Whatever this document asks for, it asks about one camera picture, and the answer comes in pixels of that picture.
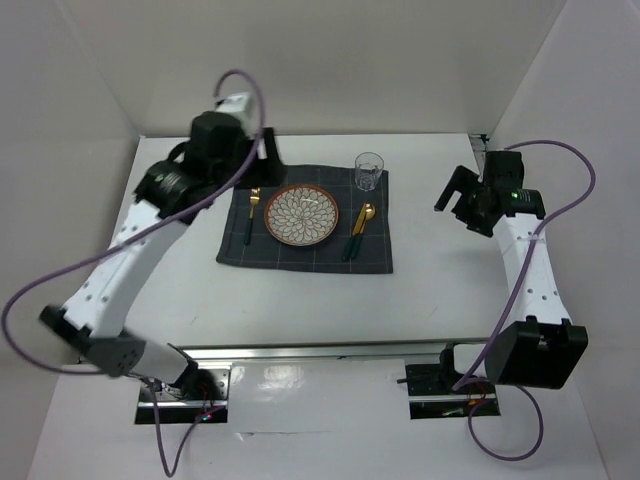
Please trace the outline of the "gold fork green handle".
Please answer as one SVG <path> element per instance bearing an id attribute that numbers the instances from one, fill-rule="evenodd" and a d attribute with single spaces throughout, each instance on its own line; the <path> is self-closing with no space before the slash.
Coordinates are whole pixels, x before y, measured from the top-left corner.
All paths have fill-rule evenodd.
<path id="1" fill-rule="evenodd" d="M 245 246 L 249 245 L 251 243 L 251 239 L 252 239 L 252 231 L 253 231 L 253 225 L 254 225 L 254 217 L 255 217 L 255 210 L 256 207 L 258 206 L 259 202 L 260 202 L 260 193 L 261 193 L 261 189 L 260 188 L 253 188 L 250 192 L 249 195 L 249 202 L 250 202 L 250 210 L 249 210 L 249 215 L 247 218 L 247 222 L 245 225 L 245 231 L 244 231 L 244 236 L 243 236 L 243 244 Z"/>

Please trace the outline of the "floral patterned ceramic plate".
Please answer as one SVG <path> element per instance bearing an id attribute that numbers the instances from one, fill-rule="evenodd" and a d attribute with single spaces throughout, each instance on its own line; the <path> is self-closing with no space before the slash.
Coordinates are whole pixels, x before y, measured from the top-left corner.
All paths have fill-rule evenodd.
<path id="1" fill-rule="evenodd" d="M 281 188 L 268 200 L 264 221 L 279 242 L 307 247 L 326 240 L 336 228 L 339 208 L 334 198 L 315 185 L 296 184 Z"/>

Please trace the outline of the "dark grey checked cloth napkin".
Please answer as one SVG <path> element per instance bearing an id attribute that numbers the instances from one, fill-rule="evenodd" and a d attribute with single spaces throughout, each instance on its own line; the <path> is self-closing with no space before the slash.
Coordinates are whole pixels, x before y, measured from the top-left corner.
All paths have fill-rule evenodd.
<path id="1" fill-rule="evenodd" d="M 314 246 L 286 245 L 267 229 L 264 210 L 268 200 L 283 187 L 295 184 L 316 185 L 327 191 L 337 203 L 339 216 L 333 233 Z M 263 188 L 255 209 L 251 242 L 244 243 L 249 216 L 250 192 L 233 191 L 221 246 L 216 257 L 220 264 L 242 268 L 314 272 L 332 274 L 391 274 L 393 257 L 389 230 L 389 172 L 384 171 L 376 189 L 364 192 L 354 183 L 354 171 L 346 167 L 296 165 L 287 168 L 284 182 Z M 364 239 L 357 256 L 342 260 L 344 249 L 363 204 L 376 208 L 367 222 Z"/>

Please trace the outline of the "clear drinking glass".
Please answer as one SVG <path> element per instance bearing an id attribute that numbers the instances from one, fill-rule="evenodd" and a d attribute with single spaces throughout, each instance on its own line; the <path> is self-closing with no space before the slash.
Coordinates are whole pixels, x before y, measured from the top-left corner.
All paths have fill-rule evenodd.
<path id="1" fill-rule="evenodd" d="M 384 160 L 374 152 L 363 152 L 354 160 L 354 183 L 364 192 L 373 191 L 384 171 Z"/>

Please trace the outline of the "gold knife green handle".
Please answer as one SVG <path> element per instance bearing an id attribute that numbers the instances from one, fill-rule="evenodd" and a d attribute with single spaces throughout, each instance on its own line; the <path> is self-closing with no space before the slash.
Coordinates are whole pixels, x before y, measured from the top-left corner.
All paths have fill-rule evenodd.
<path id="1" fill-rule="evenodd" d="M 365 203 L 362 206 L 362 208 L 361 208 L 361 210 L 360 210 L 360 212 L 358 214 L 358 217 L 357 217 L 357 219 L 355 221 L 355 224 L 353 226 L 353 229 L 351 231 L 351 235 L 349 237 L 349 240 L 347 241 L 347 244 L 346 244 L 345 249 L 343 251 L 343 255 L 342 255 L 342 260 L 343 261 L 348 261 L 350 259 L 350 257 L 351 257 L 351 251 L 352 251 L 352 248 L 353 248 L 353 245 L 354 245 L 354 242 L 355 242 L 355 237 L 360 232 L 362 223 L 366 218 L 366 213 L 369 210 L 369 207 L 370 207 L 370 204 Z"/>

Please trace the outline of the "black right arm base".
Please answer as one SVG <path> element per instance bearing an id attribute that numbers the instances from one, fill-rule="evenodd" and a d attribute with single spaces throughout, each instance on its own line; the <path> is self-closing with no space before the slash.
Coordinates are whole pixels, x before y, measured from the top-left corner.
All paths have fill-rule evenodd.
<path id="1" fill-rule="evenodd" d="M 433 364 L 409 364 L 405 376 L 396 381 L 406 384 L 410 396 L 494 394 L 495 388 L 487 383 L 470 383 L 455 390 L 453 386 L 463 377 L 454 366 L 454 344 L 449 343 Z"/>

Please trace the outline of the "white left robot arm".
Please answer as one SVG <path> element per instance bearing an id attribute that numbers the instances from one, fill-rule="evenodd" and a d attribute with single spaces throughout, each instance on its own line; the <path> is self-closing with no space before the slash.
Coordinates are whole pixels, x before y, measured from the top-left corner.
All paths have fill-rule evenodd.
<path id="1" fill-rule="evenodd" d="M 273 129 L 249 133 L 255 101 L 236 93 L 197 116 L 189 138 L 145 172 L 109 256 L 62 305 L 43 309 L 41 322 L 101 373 L 159 381 L 176 399 L 214 388 L 213 377 L 186 352 L 144 339 L 125 324 L 155 267 L 201 211 L 229 189 L 283 180 Z"/>

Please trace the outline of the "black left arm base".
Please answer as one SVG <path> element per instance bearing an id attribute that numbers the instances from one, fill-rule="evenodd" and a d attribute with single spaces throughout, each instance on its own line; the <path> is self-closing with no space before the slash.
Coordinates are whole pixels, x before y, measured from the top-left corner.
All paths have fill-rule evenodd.
<path id="1" fill-rule="evenodd" d="M 213 406 L 216 402 L 227 400 L 229 374 L 229 367 L 199 367 L 197 372 L 180 386 L 172 386 L 157 379 L 144 380 L 139 401 L 151 403 L 152 396 L 155 396 L 159 404 L 173 402 Z"/>

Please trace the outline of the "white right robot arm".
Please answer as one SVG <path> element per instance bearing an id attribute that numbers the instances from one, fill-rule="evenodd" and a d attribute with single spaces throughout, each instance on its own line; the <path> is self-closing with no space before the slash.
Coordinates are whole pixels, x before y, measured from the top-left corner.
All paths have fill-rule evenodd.
<path id="1" fill-rule="evenodd" d="M 585 327 L 574 324 L 555 282 L 546 243 L 547 225 L 588 198 L 553 213 L 542 195 L 524 186 L 518 145 L 485 155 L 481 173 L 459 165 L 434 209 L 452 208 L 474 233 L 497 241 L 510 294 L 487 342 L 469 366 L 450 358 L 436 369 L 448 392 L 460 391 L 480 376 L 493 385 L 561 389 L 588 346 Z"/>

